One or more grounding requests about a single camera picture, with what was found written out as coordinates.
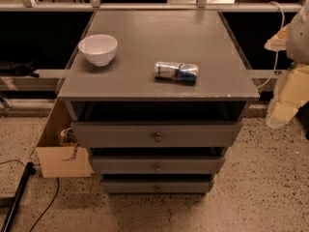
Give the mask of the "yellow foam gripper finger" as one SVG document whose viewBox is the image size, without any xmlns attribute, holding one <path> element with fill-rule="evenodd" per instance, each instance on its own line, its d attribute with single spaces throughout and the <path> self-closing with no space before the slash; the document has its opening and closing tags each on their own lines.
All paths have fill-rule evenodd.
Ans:
<svg viewBox="0 0 309 232">
<path fill-rule="evenodd" d="M 288 125 L 299 109 L 309 102 L 309 66 L 297 63 L 280 76 L 267 108 L 266 124 L 273 129 Z"/>
<path fill-rule="evenodd" d="M 269 51 L 284 51 L 286 49 L 290 24 L 282 27 L 275 35 L 265 43 L 265 49 Z"/>
</svg>

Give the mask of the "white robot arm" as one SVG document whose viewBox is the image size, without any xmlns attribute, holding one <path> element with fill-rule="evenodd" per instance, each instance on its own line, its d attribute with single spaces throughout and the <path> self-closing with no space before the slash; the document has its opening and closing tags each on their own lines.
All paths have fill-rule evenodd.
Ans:
<svg viewBox="0 0 309 232">
<path fill-rule="evenodd" d="M 309 2 L 266 43 L 265 49 L 285 51 L 294 66 L 276 81 L 266 123 L 278 129 L 287 125 L 309 102 Z"/>
</svg>

